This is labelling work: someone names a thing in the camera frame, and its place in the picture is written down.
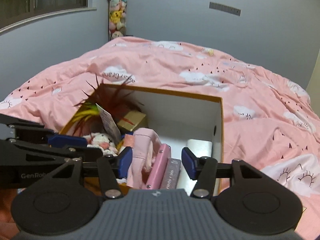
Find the window sill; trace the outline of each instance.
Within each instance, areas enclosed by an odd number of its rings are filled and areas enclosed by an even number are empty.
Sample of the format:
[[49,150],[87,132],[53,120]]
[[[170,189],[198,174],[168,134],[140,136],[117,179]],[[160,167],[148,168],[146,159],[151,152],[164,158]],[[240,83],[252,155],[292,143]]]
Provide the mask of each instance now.
[[97,8],[96,7],[85,7],[85,8],[73,8],[73,9],[67,9],[67,10],[61,10],[61,11],[56,11],[56,12],[51,12],[51,13],[45,13],[45,14],[41,14],[38,16],[34,16],[13,24],[10,24],[2,29],[0,29],[0,34],[8,32],[14,28],[18,28],[21,27],[23,25],[29,24],[31,22],[34,21],[38,21],[44,18],[49,18],[49,17],[54,17],[57,15],[61,15],[61,14],[69,14],[69,13],[76,13],[76,12],[83,12],[83,11],[96,11]]

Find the open box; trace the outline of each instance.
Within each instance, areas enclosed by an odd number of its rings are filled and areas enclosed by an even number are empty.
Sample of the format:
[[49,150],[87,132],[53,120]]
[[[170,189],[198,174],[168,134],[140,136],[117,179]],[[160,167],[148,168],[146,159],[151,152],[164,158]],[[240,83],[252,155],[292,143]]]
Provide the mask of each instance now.
[[[119,85],[103,84],[109,89],[116,89]],[[222,98],[186,93],[181,91],[163,90],[127,86],[123,93],[134,90],[130,95],[132,101],[142,103],[141,110],[147,115],[148,127],[159,136],[161,143],[171,147],[171,157],[181,159],[181,150],[189,139],[212,142],[212,157],[218,162],[223,157],[223,108]],[[75,124],[69,122],[61,134],[72,135]],[[86,178],[86,187],[95,193],[100,191],[97,178]],[[217,179],[214,195],[218,194],[220,180]],[[124,194],[129,190],[126,185],[121,186]]]

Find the feather cat toy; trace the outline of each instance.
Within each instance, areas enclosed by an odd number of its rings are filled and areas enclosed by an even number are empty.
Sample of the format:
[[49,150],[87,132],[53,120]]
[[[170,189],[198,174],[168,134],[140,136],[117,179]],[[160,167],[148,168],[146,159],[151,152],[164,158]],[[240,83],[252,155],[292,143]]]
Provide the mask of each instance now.
[[97,88],[87,82],[93,88],[94,92],[91,95],[88,95],[83,91],[88,98],[83,99],[80,103],[75,105],[80,107],[80,109],[71,119],[73,124],[77,123],[73,135],[79,130],[80,135],[82,135],[84,125],[87,122],[100,118],[100,113],[96,104],[111,114],[116,123],[123,120],[133,125],[133,123],[124,118],[124,116],[131,110],[141,112],[141,109],[128,99],[128,96],[131,95],[133,91],[121,95],[121,91],[128,84],[130,78],[131,77],[128,77],[114,92],[111,92],[110,89],[104,86],[103,80],[99,83],[97,75]]

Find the pink pouch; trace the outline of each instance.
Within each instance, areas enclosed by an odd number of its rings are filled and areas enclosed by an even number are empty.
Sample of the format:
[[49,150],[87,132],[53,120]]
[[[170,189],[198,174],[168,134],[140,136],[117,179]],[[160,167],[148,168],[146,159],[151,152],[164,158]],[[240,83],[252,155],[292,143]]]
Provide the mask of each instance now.
[[134,147],[132,148],[132,162],[128,169],[127,186],[141,189],[145,177],[151,172],[152,165],[159,151],[160,140],[152,129],[139,128],[133,133]]
[[159,189],[161,181],[167,166],[168,158],[171,158],[171,149],[167,144],[161,144],[155,164],[152,167],[152,171],[149,175],[146,185],[143,185],[143,189]]

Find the yellow plush toy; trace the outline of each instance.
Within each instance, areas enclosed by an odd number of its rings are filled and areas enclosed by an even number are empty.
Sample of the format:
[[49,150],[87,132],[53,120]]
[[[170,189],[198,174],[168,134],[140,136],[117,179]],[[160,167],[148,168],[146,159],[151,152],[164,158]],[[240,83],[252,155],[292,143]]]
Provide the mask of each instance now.
[[121,20],[121,15],[123,11],[115,11],[110,13],[110,21],[117,24]]

